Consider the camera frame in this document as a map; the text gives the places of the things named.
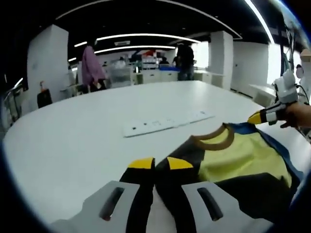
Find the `power strip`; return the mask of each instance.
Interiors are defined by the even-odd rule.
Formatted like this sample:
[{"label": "power strip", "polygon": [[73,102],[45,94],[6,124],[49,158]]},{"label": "power strip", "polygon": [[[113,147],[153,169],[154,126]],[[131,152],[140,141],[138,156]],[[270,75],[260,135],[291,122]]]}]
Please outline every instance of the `power strip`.
[{"label": "power strip", "polygon": [[177,128],[197,121],[214,117],[206,111],[198,111],[192,114],[180,115],[175,118],[162,118],[146,121],[132,121],[126,123],[123,127],[124,137],[132,137],[147,133],[153,133],[171,128]]}]

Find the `oval table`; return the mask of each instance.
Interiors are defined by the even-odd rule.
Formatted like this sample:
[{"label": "oval table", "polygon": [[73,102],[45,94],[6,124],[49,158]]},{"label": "oval table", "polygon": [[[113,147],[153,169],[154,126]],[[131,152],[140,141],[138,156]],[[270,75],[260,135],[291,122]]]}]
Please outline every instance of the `oval table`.
[{"label": "oval table", "polygon": [[[222,122],[241,123],[262,107],[245,97],[200,82],[153,83],[109,89],[63,100],[20,118],[4,138],[8,166],[23,197],[46,223],[77,214],[83,201],[128,164],[154,157],[156,163],[191,134]],[[161,132],[124,138],[123,124],[171,114],[209,110],[216,117]],[[295,129],[258,126],[282,143],[293,165],[309,168],[311,147]],[[175,232],[173,217],[155,193],[147,232]]]}]

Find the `ceiling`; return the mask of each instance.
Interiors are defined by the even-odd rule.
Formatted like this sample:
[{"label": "ceiling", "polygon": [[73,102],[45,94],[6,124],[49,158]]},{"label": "ceiling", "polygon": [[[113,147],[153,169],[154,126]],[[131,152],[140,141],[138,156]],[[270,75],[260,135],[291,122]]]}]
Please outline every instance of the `ceiling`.
[{"label": "ceiling", "polygon": [[[261,23],[244,0],[107,0],[90,5],[93,1],[53,0],[39,3],[29,0],[19,3],[19,7],[14,2],[8,5],[7,12],[11,13],[1,17],[6,41],[5,46],[2,45],[6,58],[3,71],[7,74],[9,86],[27,76],[29,42],[51,24],[69,32],[68,59],[81,52],[82,47],[75,48],[74,45],[89,37],[125,33],[160,33],[183,37],[203,33],[194,38],[203,41],[210,40],[211,32],[224,30],[236,40],[269,42]],[[269,28],[277,28],[279,14],[272,4],[267,0],[252,2]],[[274,35],[274,39],[278,42],[277,35]],[[113,48],[114,42],[124,40],[130,40],[130,45],[168,45],[175,41],[151,36],[123,37],[101,40],[96,50]]]}]

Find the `hand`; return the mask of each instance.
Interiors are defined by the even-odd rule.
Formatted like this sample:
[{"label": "hand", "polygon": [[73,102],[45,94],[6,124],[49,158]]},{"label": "hand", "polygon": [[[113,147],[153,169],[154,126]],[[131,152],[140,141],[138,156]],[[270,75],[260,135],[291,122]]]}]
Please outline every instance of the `hand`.
[{"label": "hand", "polygon": [[286,123],[281,125],[281,128],[287,128],[289,126],[297,128],[311,127],[311,106],[301,104],[299,102],[293,103],[287,107],[284,118]]},{"label": "hand", "polygon": [[94,84],[95,86],[97,86],[97,83],[98,83],[98,80],[94,80],[94,81],[93,81],[93,84]]}]

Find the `white pillar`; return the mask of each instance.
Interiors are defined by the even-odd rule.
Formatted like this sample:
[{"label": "white pillar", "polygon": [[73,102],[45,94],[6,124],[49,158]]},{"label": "white pillar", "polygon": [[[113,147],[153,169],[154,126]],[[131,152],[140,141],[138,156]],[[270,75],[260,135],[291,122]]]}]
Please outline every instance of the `white pillar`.
[{"label": "white pillar", "polygon": [[64,98],[60,90],[69,84],[68,34],[51,25],[30,42],[27,56],[27,95],[32,111],[38,108],[36,97],[40,92],[41,81],[50,90],[53,102]]},{"label": "white pillar", "polygon": [[233,38],[227,32],[211,34],[209,66],[212,73],[223,74],[223,88],[230,90],[233,69]]}]

